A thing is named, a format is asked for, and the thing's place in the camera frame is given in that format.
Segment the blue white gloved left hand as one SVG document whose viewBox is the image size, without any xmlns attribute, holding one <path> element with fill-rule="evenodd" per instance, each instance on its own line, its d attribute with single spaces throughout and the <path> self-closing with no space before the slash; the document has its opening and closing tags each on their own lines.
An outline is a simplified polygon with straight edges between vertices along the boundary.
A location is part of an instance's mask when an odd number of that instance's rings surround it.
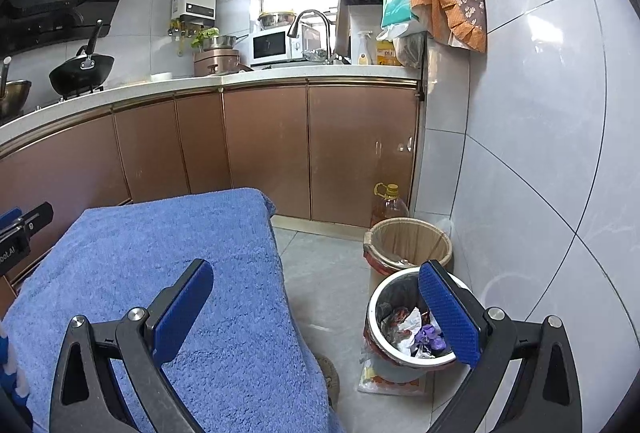
<svg viewBox="0 0 640 433">
<path fill-rule="evenodd" d="M 18 362 L 13 343 L 4 328 L 0 329 L 0 366 L 1 390 L 19 411 L 26 410 L 30 386 L 25 371 Z"/>
</svg>

